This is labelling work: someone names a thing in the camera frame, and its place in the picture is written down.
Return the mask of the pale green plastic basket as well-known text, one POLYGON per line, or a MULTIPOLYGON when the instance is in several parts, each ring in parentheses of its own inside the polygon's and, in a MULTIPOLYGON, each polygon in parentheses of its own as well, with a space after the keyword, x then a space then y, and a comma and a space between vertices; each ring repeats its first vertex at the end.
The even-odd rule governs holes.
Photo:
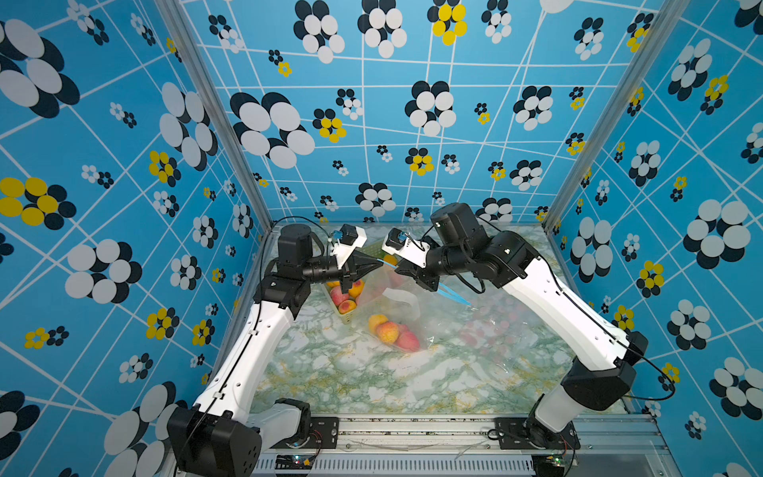
POLYGON ((355 315, 368 308, 373 300, 380 298, 391 287, 389 274, 392 271, 387 264, 383 264, 378 270, 355 281, 347 293, 342 291, 338 280, 324 284, 323 291, 335 314, 344 323, 350 323, 355 315))

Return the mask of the clear zip-top bag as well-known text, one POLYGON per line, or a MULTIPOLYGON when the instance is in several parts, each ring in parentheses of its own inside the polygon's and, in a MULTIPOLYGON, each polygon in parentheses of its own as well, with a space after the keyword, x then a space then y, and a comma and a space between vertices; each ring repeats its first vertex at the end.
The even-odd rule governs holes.
POLYGON ((443 283, 439 285, 437 292, 429 292, 413 279, 396 273, 397 258, 386 254, 382 245, 381 240, 375 240, 362 248, 362 251, 382 260, 393 270, 389 274, 391 287, 388 287, 380 298, 373 300, 368 308, 355 315, 348 324, 355 332, 374 338, 391 349, 405 352, 396 345, 383 343, 376 334, 370 332, 369 318, 375 314, 383 314, 389 321, 399 325, 401 333, 413 332, 421 345, 419 351, 425 350, 444 335, 455 314, 470 309, 471 303, 443 283))

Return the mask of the pink red peach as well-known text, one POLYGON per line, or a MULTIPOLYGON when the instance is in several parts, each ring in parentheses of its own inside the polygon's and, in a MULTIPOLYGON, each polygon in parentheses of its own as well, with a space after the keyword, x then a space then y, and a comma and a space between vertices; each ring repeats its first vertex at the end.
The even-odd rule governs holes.
POLYGON ((421 349, 419 339, 411 331, 405 331, 399 334, 399 338, 395 341, 395 345, 407 353, 418 352, 421 349))

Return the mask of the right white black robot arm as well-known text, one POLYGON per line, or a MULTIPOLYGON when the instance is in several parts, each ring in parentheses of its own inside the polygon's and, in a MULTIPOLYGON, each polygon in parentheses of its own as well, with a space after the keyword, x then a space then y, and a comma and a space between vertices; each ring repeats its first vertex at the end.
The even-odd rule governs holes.
POLYGON ((397 273, 435 292, 443 276, 468 272, 492 283, 534 311, 572 349, 571 368, 534 404, 524 424, 528 440, 547 448, 571 445, 570 423, 583 411, 605 411, 625 397, 644 360, 648 340, 626 334, 590 308, 554 274, 548 261, 520 234, 489 235, 465 204, 449 204, 432 217, 437 240, 393 232, 385 249, 401 259, 397 273))

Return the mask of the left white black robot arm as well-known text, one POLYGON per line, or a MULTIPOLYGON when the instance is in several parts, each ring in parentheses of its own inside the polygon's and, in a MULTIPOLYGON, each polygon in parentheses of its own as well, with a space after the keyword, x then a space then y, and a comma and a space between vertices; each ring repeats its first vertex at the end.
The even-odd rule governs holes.
POLYGON ((301 444, 311 434, 309 403, 278 399, 254 415, 256 390, 278 343, 295 322, 315 283, 350 288, 381 267, 364 254, 364 229, 345 225, 322 244, 312 228, 285 226, 276 256, 262 260, 246 324, 218 373, 190 409, 168 423, 175 469, 197 476, 248 476, 260 453, 278 443, 301 444))

